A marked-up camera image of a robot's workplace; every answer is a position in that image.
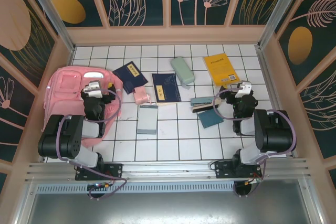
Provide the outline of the pale green pencil case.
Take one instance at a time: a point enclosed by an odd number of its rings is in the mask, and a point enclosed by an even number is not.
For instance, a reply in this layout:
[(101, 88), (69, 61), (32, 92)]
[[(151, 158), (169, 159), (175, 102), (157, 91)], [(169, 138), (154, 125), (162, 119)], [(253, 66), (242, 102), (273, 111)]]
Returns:
[(171, 60), (171, 66), (174, 69), (181, 86), (190, 89), (190, 84), (195, 81), (195, 76), (186, 61), (182, 57), (177, 57)]

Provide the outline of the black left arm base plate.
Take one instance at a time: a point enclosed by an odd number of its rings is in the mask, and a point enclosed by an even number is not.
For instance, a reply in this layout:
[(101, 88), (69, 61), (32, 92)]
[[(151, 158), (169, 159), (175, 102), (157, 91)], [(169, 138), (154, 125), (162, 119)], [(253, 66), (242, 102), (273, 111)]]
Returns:
[(119, 177), (122, 176), (122, 164), (104, 164), (102, 170), (98, 169), (97, 167), (92, 168), (96, 172), (102, 173), (107, 175), (108, 177), (104, 177), (88, 171), (87, 169), (75, 167), (75, 180), (76, 181), (104, 181), (104, 180), (111, 180), (111, 176)]

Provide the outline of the grey notebook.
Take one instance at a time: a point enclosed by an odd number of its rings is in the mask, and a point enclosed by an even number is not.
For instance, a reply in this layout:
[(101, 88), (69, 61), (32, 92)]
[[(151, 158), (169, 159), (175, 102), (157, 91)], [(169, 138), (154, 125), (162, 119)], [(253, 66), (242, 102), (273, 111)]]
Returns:
[(139, 106), (138, 125), (136, 132), (138, 134), (156, 134), (158, 120), (157, 105)]

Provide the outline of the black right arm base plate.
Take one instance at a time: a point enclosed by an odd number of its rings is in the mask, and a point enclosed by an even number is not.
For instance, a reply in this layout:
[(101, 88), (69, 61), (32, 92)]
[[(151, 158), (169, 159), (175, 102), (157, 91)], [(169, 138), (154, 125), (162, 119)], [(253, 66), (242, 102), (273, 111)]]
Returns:
[(214, 171), (216, 178), (250, 179), (253, 178), (255, 175), (256, 177), (262, 176), (260, 166), (246, 165), (241, 163), (239, 163), (238, 165), (234, 165), (233, 161), (228, 159), (216, 161), (214, 163)]

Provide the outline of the dark blue book white drawing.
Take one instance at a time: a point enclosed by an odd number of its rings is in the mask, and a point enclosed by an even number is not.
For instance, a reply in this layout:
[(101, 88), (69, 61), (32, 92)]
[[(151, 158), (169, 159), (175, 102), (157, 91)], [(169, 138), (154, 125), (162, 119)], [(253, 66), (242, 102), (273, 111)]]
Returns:
[(181, 102), (176, 74), (174, 73), (153, 73), (152, 81), (155, 92), (156, 104), (170, 105)]

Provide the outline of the small pink box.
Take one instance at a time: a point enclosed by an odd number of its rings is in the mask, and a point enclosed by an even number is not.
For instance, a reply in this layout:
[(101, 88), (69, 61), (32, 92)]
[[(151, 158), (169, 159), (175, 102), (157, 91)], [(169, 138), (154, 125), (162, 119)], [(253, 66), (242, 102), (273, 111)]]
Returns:
[(147, 93), (145, 86), (135, 87), (133, 90), (135, 104), (142, 105), (145, 103), (149, 103), (152, 105), (151, 97)]

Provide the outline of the small teal notebook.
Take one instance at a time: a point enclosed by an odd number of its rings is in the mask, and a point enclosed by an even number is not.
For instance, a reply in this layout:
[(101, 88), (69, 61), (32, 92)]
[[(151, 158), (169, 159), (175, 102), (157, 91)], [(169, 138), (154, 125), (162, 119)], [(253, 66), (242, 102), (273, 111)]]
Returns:
[(198, 115), (199, 120), (204, 129), (222, 123), (224, 120), (221, 118), (214, 109), (204, 111)]

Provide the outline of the aluminium table side rail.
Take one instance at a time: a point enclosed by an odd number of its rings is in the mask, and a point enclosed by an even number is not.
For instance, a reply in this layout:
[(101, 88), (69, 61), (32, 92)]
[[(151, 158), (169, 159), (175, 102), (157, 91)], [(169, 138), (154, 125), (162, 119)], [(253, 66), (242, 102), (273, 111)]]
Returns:
[(39, 127), (38, 127), (38, 137), (36, 138), (36, 153), (38, 154), (38, 143), (40, 137), (44, 130), (44, 98), (46, 94), (47, 84), (52, 77), (52, 75), (59, 69), (65, 66), (68, 66), (72, 63), (74, 52), (69, 52), (66, 48), (61, 49), (58, 46), (55, 46), (52, 50), (50, 58), (48, 60), (47, 66), (45, 68), (43, 77), (41, 79), (39, 89), (38, 89), (38, 110), (39, 110)]
[(267, 63), (265, 54), (258, 47), (256, 47), (255, 49), (256, 49), (257, 57), (258, 57), (259, 64), (261, 67), (261, 71), (264, 76), (264, 81), (265, 81), (265, 85), (266, 85), (266, 88), (269, 94), (271, 106), (274, 110), (282, 110), (282, 105), (281, 105), (281, 102), (279, 101), (277, 89), (276, 89), (274, 80), (272, 78), (271, 71), (268, 68), (268, 63)]

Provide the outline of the aluminium corner post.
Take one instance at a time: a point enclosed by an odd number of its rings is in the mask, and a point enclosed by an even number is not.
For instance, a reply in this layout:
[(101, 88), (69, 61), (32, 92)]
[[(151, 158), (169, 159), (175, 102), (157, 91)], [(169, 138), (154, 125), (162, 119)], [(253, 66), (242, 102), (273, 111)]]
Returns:
[(276, 27), (278, 26), (291, 2), (292, 0), (278, 0), (257, 43), (259, 50), (263, 50), (267, 46), (270, 38), (272, 37)]
[(59, 36), (62, 38), (63, 42), (65, 43), (67, 49), (73, 53), (74, 51), (74, 43), (70, 38), (70, 35), (67, 31), (67, 28), (64, 22), (61, 20), (60, 16), (58, 15), (57, 10), (55, 9), (51, 0), (38, 0), (41, 6), (46, 11), (47, 16), (49, 17), (50, 21), (52, 22), (55, 29), (58, 31)]

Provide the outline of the grey metal sheet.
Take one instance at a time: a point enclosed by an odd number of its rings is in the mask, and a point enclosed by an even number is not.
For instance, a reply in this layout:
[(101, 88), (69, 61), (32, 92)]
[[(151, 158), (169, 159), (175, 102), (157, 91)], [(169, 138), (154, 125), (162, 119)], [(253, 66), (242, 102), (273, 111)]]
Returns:
[(300, 195), (223, 193), (116, 194), (101, 201), (86, 195), (37, 195), (20, 224), (320, 224)]

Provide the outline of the dark blue book yellow label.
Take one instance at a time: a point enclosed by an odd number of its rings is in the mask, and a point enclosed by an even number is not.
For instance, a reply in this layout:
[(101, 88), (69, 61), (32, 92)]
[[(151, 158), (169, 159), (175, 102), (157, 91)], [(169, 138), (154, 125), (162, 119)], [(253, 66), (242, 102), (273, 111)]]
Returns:
[(113, 71), (123, 83), (123, 88), (127, 94), (133, 92), (134, 88), (144, 86), (148, 83), (133, 61)]

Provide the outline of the aluminium mounting rail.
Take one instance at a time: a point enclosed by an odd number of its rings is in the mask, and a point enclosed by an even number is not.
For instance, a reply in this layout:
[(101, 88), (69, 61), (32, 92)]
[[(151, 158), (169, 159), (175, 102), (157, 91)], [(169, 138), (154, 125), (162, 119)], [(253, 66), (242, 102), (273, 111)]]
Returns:
[[(125, 162), (122, 177), (129, 182), (203, 182), (215, 180), (211, 161)], [(26, 182), (74, 182), (75, 169), (68, 163), (31, 163), (24, 176)], [(303, 158), (270, 158), (264, 179), (301, 179), (312, 172)]]

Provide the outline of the blackboard eraser brush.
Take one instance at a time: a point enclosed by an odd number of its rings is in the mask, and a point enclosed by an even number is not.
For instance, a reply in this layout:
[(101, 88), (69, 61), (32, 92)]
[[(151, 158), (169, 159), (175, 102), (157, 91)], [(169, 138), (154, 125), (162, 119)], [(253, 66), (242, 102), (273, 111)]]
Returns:
[(190, 103), (192, 106), (192, 112), (198, 113), (213, 109), (213, 99), (214, 97), (191, 98)]

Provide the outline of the pink backpack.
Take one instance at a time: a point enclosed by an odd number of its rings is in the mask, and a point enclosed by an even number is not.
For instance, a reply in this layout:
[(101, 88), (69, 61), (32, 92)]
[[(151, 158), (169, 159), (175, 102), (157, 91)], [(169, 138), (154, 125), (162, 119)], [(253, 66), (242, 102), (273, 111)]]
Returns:
[(67, 66), (59, 68), (50, 78), (44, 98), (44, 127), (51, 115), (84, 115), (83, 99), (81, 90), (91, 81), (99, 80), (101, 89), (106, 89), (109, 83), (113, 83), (120, 100), (114, 100), (106, 106), (106, 115), (108, 117), (115, 112), (118, 114), (107, 123), (105, 133), (102, 138), (82, 138), (82, 144), (86, 148), (95, 146), (102, 142), (112, 127), (117, 116), (121, 114), (119, 105), (122, 100), (122, 81), (111, 71), (83, 66)]

